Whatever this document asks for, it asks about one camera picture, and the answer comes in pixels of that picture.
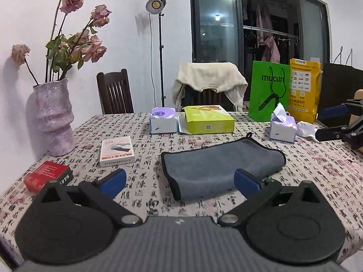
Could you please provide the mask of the grey towel black trim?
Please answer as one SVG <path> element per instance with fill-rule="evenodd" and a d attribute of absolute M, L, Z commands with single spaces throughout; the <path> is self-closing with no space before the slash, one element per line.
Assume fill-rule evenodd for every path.
<path fill-rule="evenodd" d="M 229 143 L 182 152 L 163 152 L 164 176 L 176 201 L 209 198 L 235 188 L 234 173 L 243 169 L 264 179 L 286 164 L 285 154 L 270 149 L 247 133 Z"/>

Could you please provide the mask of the white product box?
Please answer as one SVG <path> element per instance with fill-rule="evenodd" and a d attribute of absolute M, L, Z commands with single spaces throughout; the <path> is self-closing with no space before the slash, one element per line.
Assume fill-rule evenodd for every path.
<path fill-rule="evenodd" d="M 135 161 L 135 154 L 130 136 L 106 139 L 101 143 L 100 166 L 125 165 Z"/>

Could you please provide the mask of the calligraphy print tablecloth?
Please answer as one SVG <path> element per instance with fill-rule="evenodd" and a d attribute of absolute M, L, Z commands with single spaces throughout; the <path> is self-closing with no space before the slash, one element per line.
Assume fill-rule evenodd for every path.
<path fill-rule="evenodd" d="M 236 191 L 205 195 L 196 200 L 173 198 L 162 168 L 172 176 L 199 174 L 203 166 L 217 165 L 232 142 L 247 133 L 263 146 L 284 153 L 285 166 L 274 175 L 284 185 L 296 186 L 312 180 L 329 201 L 345 226 L 346 239 L 340 260 L 362 247 L 362 154 L 340 141 L 315 143 L 298 138 L 294 143 L 270 140 L 268 124 L 252 121 L 236 113 L 233 133 L 184 135 L 149 133 L 146 114 L 97 115 L 75 133 L 76 149 L 56 162 L 67 165 L 74 183 L 87 178 L 100 179 L 111 168 L 99 164 L 101 142 L 116 136 L 130 136 L 136 161 L 125 166 L 127 184 L 116 201 L 145 218 L 152 216 L 217 217 L 244 201 Z"/>

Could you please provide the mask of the crumpled white tissue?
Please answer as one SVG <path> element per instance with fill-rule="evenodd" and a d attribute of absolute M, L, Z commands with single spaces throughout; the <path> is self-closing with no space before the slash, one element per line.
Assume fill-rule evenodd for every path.
<path fill-rule="evenodd" d="M 318 143 L 319 141 L 316 139 L 316 132 L 317 128 L 311 123 L 305 121 L 299 121 L 297 123 L 297 136 L 301 138 L 307 138 Z"/>

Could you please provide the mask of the yellow package bag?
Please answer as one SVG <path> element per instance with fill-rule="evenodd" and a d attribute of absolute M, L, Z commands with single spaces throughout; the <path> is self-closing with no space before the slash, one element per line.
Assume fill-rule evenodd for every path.
<path fill-rule="evenodd" d="M 321 64 L 315 61 L 290 59 L 291 79 L 287 111 L 295 121 L 313 124 L 321 93 Z"/>

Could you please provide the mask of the open purple tissue pack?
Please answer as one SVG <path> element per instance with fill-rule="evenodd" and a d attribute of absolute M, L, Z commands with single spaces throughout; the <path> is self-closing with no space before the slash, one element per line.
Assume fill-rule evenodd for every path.
<path fill-rule="evenodd" d="M 271 114 L 270 139 L 286 143 L 294 143 L 297 135 L 297 124 L 279 103 Z"/>

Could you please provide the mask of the green paper bag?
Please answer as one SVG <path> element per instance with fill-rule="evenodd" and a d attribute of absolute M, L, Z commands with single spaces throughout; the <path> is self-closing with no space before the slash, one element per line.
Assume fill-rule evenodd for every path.
<path fill-rule="evenodd" d="M 281 103 L 289 102 L 290 66 L 266 61 L 254 61 L 249 101 L 249 116 L 255 121 L 270 121 L 271 114 Z"/>

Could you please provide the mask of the lime green box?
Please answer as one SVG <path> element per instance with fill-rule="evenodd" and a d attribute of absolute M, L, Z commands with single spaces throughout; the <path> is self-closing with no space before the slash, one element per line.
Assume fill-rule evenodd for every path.
<path fill-rule="evenodd" d="M 183 134 L 220 134 L 234 132 L 234 118 L 220 105 L 187 106 L 178 118 Z"/>

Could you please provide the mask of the pink textured vase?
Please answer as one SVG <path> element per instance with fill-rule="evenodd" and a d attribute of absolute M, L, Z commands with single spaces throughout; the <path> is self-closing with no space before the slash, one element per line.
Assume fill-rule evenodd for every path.
<path fill-rule="evenodd" d="M 50 155 L 60 157 L 74 150 L 76 140 L 71 128 L 74 120 L 69 100 L 68 80 L 51 81 L 33 87 L 36 98 L 36 118 L 45 134 Z"/>

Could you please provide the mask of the dark wooden chair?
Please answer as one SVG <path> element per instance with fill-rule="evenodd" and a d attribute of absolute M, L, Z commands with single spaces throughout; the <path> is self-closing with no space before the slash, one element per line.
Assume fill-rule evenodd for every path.
<path fill-rule="evenodd" d="M 97 86 L 104 114 L 134 113 L 127 69 L 98 73 Z"/>

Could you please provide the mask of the chair with cream cloth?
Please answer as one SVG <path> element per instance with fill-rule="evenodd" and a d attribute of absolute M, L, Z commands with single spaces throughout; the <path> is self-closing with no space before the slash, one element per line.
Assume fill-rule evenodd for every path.
<path fill-rule="evenodd" d="M 186 106 L 207 106 L 221 105 L 227 112 L 234 112 L 236 109 L 224 92 L 216 93 L 213 90 L 205 89 L 198 92 L 190 86 L 185 87 L 185 96 L 181 99 L 181 108 Z"/>

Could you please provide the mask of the cream cloth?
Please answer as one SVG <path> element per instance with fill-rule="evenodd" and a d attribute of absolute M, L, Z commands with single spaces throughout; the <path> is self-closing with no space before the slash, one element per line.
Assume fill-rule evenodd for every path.
<path fill-rule="evenodd" d="M 243 111 L 248 83 L 233 63 L 181 63 L 172 87 L 172 102 L 178 112 L 182 110 L 186 86 L 197 92 L 209 89 L 223 93 L 234 111 Z"/>

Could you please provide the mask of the dried pink roses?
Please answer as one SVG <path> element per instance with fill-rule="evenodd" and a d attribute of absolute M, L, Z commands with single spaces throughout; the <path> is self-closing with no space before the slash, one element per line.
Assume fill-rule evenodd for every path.
<path fill-rule="evenodd" d="M 85 62 L 96 63 L 107 48 L 97 36 L 97 28 L 110 22 L 111 11 L 100 4 L 94 7 L 82 31 L 66 36 L 63 25 L 69 14 L 84 5 L 84 0 L 59 0 L 54 15 L 50 40 L 46 43 L 46 71 L 44 83 L 61 81 L 73 66 L 81 69 Z"/>

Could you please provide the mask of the studio light on stand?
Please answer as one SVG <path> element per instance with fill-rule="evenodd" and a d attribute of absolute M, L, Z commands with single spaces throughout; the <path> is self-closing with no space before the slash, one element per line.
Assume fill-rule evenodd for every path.
<path fill-rule="evenodd" d="M 164 45 L 162 41 L 162 18 L 164 16 L 164 8 L 167 5 L 167 0 L 149 0 L 145 5 L 145 9 L 149 14 L 157 16 L 158 21 L 158 39 L 159 39 L 159 67 L 160 67 L 160 86 L 161 86 L 161 105 L 165 107 L 165 91 L 164 91 L 164 65 L 163 65 L 163 50 Z"/>

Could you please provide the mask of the dark window frame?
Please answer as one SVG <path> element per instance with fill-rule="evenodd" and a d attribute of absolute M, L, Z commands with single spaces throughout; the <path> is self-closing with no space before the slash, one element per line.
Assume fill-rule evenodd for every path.
<path fill-rule="evenodd" d="M 246 81 L 252 63 L 269 61 L 272 39 L 282 64 L 330 61 L 326 3 L 319 0 L 191 0 L 195 63 L 231 62 Z"/>

